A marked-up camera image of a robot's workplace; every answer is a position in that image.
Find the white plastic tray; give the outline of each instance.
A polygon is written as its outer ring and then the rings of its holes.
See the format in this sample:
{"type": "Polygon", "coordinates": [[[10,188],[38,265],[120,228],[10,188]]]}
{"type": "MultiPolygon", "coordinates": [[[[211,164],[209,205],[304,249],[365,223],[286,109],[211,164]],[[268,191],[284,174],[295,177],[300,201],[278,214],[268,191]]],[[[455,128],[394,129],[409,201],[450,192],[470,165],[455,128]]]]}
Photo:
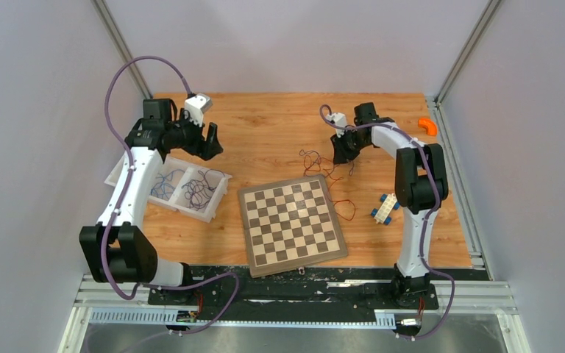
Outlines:
{"type": "MultiPolygon", "coordinates": [[[[113,187],[116,186],[116,182],[122,170],[123,160],[124,156],[118,161],[109,176],[105,179],[105,184],[113,187]]],[[[216,217],[216,210],[222,200],[222,196],[226,195],[228,192],[228,180],[232,178],[229,174],[209,170],[200,165],[178,160],[173,157],[166,157],[166,162],[163,163],[160,174],[166,177],[165,193],[163,193],[163,190],[160,188],[156,188],[155,192],[152,192],[149,197],[149,202],[170,210],[179,211],[184,215],[205,222],[211,222],[211,219],[216,217]],[[185,185],[188,184],[190,180],[203,180],[202,175],[198,171],[206,173],[209,185],[216,188],[207,206],[200,210],[190,208],[190,200],[185,197],[185,185]]],[[[154,183],[161,180],[160,177],[156,177],[154,183]]]]}

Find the orange object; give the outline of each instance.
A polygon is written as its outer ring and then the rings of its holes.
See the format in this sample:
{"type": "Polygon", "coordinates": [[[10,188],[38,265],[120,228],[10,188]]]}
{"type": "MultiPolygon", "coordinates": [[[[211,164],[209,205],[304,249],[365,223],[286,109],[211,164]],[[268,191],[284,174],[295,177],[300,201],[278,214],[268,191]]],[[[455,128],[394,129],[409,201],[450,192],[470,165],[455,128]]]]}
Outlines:
{"type": "Polygon", "coordinates": [[[429,136],[436,136],[436,133],[438,131],[436,129],[436,124],[434,124],[434,121],[431,121],[429,118],[420,118],[419,127],[424,128],[425,133],[429,136]]]}

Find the chessboard frame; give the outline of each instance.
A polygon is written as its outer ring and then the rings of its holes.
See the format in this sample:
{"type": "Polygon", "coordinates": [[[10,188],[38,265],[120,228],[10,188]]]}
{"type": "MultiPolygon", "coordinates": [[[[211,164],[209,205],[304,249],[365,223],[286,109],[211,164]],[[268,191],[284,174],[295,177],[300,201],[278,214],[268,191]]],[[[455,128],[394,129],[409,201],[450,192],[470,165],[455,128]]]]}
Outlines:
{"type": "Polygon", "coordinates": [[[257,185],[248,188],[243,188],[239,190],[239,205],[242,209],[241,217],[244,223],[244,240],[246,242],[246,252],[248,256],[248,264],[250,268],[250,275],[254,277],[262,277],[267,276],[269,274],[277,274],[284,271],[291,271],[295,268],[300,268],[302,266],[307,265],[314,265],[316,263],[322,263],[328,260],[339,259],[342,257],[347,256],[347,246],[345,244],[345,239],[343,236],[343,232],[341,231],[341,225],[339,224],[337,213],[335,211],[334,204],[332,203],[332,198],[330,197],[330,193],[328,191],[328,185],[326,183],[326,178],[321,175],[315,176],[304,176],[297,179],[289,179],[283,180],[280,182],[273,182],[264,185],[257,185]],[[335,232],[335,236],[339,245],[339,250],[325,252],[323,254],[316,254],[309,257],[300,257],[293,260],[287,260],[281,263],[275,263],[271,265],[262,265],[257,267],[255,261],[255,255],[252,251],[252,236],[250,235],[250,226],[249,220],[247,216],[247,212],[244,212],[244,208],[246,206],[246,199],[245,195],[248,193],[254,193],[262,190],[268,189],[275,189],[281,188],[286,185],[295,185],[301,184],[305,182],[312,182],[312,181],[319,181],[320,188],[324,194],[324,200],[328,207],[328,215],[330,216],[330,221],[333,224],[333,230],[335,232]]]}

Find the plastic storage bin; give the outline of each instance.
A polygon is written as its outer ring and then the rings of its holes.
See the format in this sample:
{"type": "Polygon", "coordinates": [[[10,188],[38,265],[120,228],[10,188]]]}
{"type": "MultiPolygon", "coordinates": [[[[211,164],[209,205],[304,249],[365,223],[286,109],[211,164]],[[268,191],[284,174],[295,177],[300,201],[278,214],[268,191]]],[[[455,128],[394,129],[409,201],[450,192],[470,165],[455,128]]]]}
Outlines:
{"type": "MultiPolygon", "coordinates": [[[[122,170],[122,163],[124,163],[124,156],[105,179],[105,184],[116,186],[122,170]]],[[[166,162],[163,163],[153,183],[149,202],[179,211],[200,221],[211,222],[211,219],[216,217],[216,210],[220,205],[222,196],[228,192],[228,180],[230,178],[232,176],[221,171],[210,170],[184,160],[166,157],[166,162]],[[208,195],[211,195],[211,198],[205,207],[198,210],[198,206],[202,206],[207,199],[194,196],[191,198],[192,202],[190,202],[190,185],[188,183],[191,180],[205,182],[203,174],[206,176],[207,185],[215,188],[215,190],[205,191],[208,195]]]]}

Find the tangled wires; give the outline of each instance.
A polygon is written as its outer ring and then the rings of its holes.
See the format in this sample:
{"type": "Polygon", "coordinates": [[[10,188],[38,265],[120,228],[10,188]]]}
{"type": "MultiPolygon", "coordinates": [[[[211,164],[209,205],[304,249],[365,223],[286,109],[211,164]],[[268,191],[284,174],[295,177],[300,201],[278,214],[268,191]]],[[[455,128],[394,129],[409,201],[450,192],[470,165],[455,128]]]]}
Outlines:
{"type": "Polygon", "coordinates": [[[185,198],[189,201],[188,207],[192,210],[200,211],[206,208],[213,197],[213,193],[216,191],[217,186],[211,186],[207,180],[207,174],[210,171],[215,170],[207,169],[205,172],[198,171],[202,179],[192,179],[181,186],[181,189],[185,189],[185,198]]]}
{"type": "Polygon", "coordinates": [[[160,181],[156,182],[152,186],[152,189],[150,189],[150,194],[164,201],[169,201],[175,189],[175,187],[172,186],[170,182],[174,178],[174,173],[178,171],[180,171],[181,173],[185,173],[185,171],[182,169],[174,169],[165,176],[161,173],[157,174],[156,180],[160,179],[160,181]]]}
{"type": "MultiPolygon", "coordinates": [[[[303,175],[305,177],[311,177],[313,175],[317,175],[320,174],[321,171],[324,171],[324,176],[326,177],[326,179],[330,179],[333,182],[330,183],[330,185],[328,185],[328,199],[330,200],[330,202],[333,203],[333,206],[336,207],[336,205],[340,202],[347,202],[347,204],[352,205],[353,211],[352,211],[352,216],[347,218],[347,217],[343,217],[339,212],[337,212],[337,215],[339,215],[339,217],[343,218],[346,221],[351,221],[352,219],[354,219],[354,216],[356,215],[356,205],[354,204],[354,202],[352,202],[352,200],[350,199],[345,199],[345,200],[332,200],[330,198],[330,189],[332,188],[332,186],[338,182],[339,180],[343,180],[343,177],[339,177],[339,178],[335,178],[333,177],[333,172],[335,171],[335,169],[337,168],[337,165],[335,165],[335,163],[332,160],[329,160],[327,158],[323,158],[319,152],[315,151],[315,150],[308,150],[305,151],[304,149],[301,149],[299,152],[299,155],[304,157],[304,173],[303,175]],[[322,166],[321,164],[323,162],[327,162],[327,163],[332,163],[333,167],[332,168],[326,168],[324,166],[322,166]]],[[[349,169],[348,175],[352,175],[354,174],[354,162],[352,161],[352,167],[349,169]]]]}

